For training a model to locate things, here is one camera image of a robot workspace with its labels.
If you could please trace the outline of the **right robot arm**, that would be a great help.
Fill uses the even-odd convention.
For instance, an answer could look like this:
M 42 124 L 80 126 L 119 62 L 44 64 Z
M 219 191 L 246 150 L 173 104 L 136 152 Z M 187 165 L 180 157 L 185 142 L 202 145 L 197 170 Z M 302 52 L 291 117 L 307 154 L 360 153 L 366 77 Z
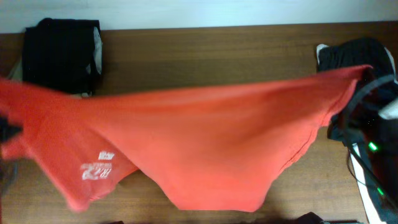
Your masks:
M 397 213 L 397 88 L 393 74 L 363 72 L 359 87 L 341 113 L 345 146 L 364 171 L 365 186 L 376 191 L 381 207 Z

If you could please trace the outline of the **red orange t-shirt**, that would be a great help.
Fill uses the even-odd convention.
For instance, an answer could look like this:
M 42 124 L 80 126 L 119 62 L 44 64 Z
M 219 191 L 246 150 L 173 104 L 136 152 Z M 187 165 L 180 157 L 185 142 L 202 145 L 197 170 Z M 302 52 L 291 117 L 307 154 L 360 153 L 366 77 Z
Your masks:
M 36 161 L 76 212 L 136 170 L 181 210 L 254 212 L 367 71 L 85 99 L 3 79 L 1 116 L 21 131 L 1 152 Z

